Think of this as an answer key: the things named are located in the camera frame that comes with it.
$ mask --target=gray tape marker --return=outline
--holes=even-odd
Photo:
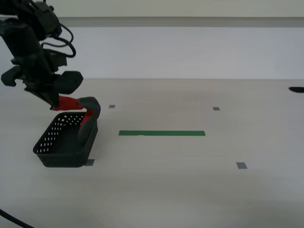
[[[245,162],[237,162],[237,167],[239,170],[247,169]]]
[[[85,166],[93,166],[95,159],[88,159]]]

